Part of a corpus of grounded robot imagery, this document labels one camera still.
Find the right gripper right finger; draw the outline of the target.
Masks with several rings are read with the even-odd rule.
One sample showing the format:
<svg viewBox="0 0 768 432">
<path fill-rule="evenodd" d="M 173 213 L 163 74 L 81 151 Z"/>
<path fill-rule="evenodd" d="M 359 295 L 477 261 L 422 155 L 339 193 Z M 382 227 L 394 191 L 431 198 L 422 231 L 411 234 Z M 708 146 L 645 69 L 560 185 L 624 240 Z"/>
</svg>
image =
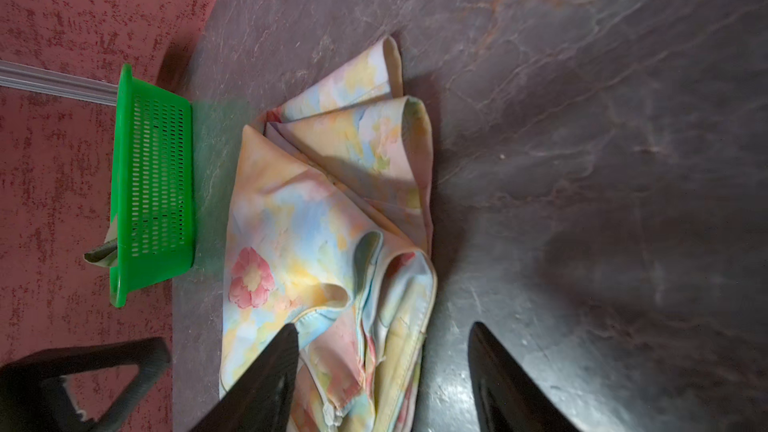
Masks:
<svg viewBox="0 0 768 432">
<path fill-rule="evenodd" d="M 470 329 L 468 364 L 482 432 L 576 429 L 482 322 Z"/>
</svg>

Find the olive green skirt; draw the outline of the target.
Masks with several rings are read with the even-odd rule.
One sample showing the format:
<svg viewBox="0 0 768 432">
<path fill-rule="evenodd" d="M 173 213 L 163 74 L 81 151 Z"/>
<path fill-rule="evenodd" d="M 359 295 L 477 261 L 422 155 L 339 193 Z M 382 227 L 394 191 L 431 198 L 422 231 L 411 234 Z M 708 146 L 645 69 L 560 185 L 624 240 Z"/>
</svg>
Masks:
<svg viewBox="0 0 768 432">
<path fill-rule="evenodd" d="M 118 217 L 110 220 L 109 229 L 104 242 L 83 255 L 83 259 L 91 265 L 102 268 L 114 267 L 118 262 Z"/>
</svg>

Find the floral pastel skirt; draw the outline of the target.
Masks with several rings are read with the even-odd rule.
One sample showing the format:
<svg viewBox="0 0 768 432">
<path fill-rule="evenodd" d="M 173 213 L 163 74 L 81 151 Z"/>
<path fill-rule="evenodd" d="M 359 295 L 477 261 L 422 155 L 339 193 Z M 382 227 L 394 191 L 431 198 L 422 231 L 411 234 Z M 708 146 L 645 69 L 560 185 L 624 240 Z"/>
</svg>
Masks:
<svg viewBox="0 0 768 432">
<path fill-rule="evenodd" d="M 385 37 L 242 132 L 223 274 L 219 391 L 285 325 L 292 431 L 408 431 L 437 293 L 434 151 Z"/>
</svg>

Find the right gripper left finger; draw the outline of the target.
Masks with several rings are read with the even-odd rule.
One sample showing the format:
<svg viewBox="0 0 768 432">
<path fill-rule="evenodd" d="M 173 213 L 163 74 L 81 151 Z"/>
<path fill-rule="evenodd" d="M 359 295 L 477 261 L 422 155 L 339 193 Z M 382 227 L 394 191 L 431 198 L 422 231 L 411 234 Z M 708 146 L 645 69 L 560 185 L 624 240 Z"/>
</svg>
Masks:
<svg viewBox="0 0 768 432">
<path fill-rule="evenodd" d="M 284 432 L 298 370 L 298 333 L 285 325 L 195 431 Z"/>
</svg>

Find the green plastic basket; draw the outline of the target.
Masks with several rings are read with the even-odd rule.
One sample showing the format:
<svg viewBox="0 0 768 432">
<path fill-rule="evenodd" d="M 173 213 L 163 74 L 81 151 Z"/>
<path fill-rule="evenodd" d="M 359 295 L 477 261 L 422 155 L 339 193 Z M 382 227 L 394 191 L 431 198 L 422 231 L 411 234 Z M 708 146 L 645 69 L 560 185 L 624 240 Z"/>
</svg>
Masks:
<svg viewBox="0 0 768 432">
<path fill-rule="evenodd" d="M 110 302 L 186 273 L 195 252 L 193 121 L 188 100 L 134 77 L 119 78 L 110 218 L 116 262 Z"/>
</svg>

